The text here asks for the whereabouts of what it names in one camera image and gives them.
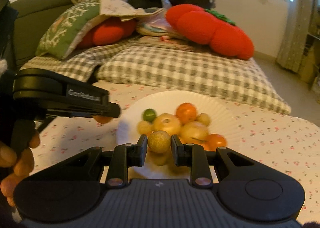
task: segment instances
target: white paper plate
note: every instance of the white paper plate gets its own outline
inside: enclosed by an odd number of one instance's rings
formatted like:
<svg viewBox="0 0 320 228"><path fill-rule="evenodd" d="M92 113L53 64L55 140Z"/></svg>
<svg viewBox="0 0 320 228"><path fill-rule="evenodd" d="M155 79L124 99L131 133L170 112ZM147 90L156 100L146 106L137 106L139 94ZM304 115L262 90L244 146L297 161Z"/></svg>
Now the white paper plate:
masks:
<svg viewBox="0 0 320 228"><path fill-rule="evenodd" d="M136 144L140 135L137 132L137 124L141 121L142 113L152 108L157 115L162 113L175 114L177 107L184 102L192 103L198 110L198 114L207 113L212 122L209 133L223 135L228 142L228 147L237 151L240 144L240 136L236 121L223 102L218 98L201 95L188 91L165 91L149 95L133 104L120 118L116 141L118 145L125 143ZM143 167L135 167L135 171L149 179L190 178L190 171L172 171L169 166L156 166L148 158ZM212 178L216 177L211 167Z"/></svg>

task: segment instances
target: finger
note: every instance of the finger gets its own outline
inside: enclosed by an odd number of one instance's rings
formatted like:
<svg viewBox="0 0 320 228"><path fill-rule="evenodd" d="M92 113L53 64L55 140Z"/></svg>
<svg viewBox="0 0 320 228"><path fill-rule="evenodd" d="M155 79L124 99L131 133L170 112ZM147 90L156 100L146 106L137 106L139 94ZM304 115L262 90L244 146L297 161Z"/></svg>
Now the finger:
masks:
<svg viewBox="0 0 320 228"><path fill-rule="evenodd" d="M14 150L0 142L0 167L12 167L17 161Z"/></svg>
<svg viewBox="0 0 320 228"><path fill-rule="evenodd" d="M1 181L0 189L5 197L13 198L13 191L17 184L21 182L26 176L17 176L15 173L8 175L4 180Z"/></svg>
<svg viewBox="0 0 320 228"><path fill-rule="evenodd" d="M8 204L12 207L15 207L16 204L13 201L13 197L7 197Z"/></svg>
<svg viewBox="0 0 320 228"><path fill-rule="evenodd" d="M113 119L110 117L103 117L103 116L92 116L92 117L100 124L106 124Z"/></svg>
<svg viewBox="0 0 320 228"><path fill-rule="evenodd" d="M33 154L31 149L27 148L22 151L20 158L17 163L13 167L13 172L17 176L25 176L33 171L35 167L35 160L33 158Z"/></svg>
<svg viewBox="0 0 320 228"><path fill-rule="evenodd" d="M39 145L40 145L40 136L39 136L39 132L36 130L36 133L34 134L34 136L32 137L32 139L29 142L29 147L36 148Z"/></svg>

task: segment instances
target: tablecloth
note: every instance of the tablecloth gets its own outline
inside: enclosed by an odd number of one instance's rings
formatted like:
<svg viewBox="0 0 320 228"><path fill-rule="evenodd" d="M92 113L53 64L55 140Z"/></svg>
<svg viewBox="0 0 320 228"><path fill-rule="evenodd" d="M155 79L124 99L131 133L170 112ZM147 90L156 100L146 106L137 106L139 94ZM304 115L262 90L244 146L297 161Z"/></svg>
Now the tablecloth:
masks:
<svg viewBox="0 0 320 228"><path fill-rule="evenodd" d="M110 101L118 103L124 112L137 100L166 91L103 81L95 85L108 89ZM320 128L304 119L230 101L222 102L233 114L241 133L239 152L298 180L306 193L298 221L320 221ZM119 119L114 119L102 125L93 119L55 119L41 133L41 145L33 149L33 173L93 146L113 150L118 122ZM136 177L137 174L131 170L129 176Z"/></svg>

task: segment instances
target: green sofa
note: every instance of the green sofa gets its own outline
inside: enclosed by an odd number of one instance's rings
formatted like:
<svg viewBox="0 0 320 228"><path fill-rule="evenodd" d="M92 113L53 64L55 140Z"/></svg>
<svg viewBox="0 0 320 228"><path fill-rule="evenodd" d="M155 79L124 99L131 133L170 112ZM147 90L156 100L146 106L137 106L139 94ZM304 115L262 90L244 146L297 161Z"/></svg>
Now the green sofa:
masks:
<svg viewBox="0 0 320 228"><path fill-rule="evenodd" d="M19 11L4 58L17 71L35 56L38 43L50 25L72 6L70 0L17 0L10 6Z"/></svg>

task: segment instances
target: floral tablecloth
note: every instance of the floral tablecloth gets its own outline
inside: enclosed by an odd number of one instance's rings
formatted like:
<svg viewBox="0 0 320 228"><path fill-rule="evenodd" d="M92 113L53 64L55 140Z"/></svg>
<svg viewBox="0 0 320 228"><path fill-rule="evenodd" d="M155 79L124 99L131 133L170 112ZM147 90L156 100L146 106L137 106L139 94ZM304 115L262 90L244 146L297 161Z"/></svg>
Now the floral tablecloth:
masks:
<svg viewBox="0 0 320 228"><path fill-rule="evenodd" d="M137 100L166 91L132 84L99 82L110 91L110 101L125 111ZM298 221L320 221L320 128L309 121L265 109L222 101L241 132L239 152L298 180L306 193ZM93 119L57 118L42 133L33 150L34 173L93 146L113 150L119 119L102 125ZM129 177L137 177L130 170Z"/></svg>

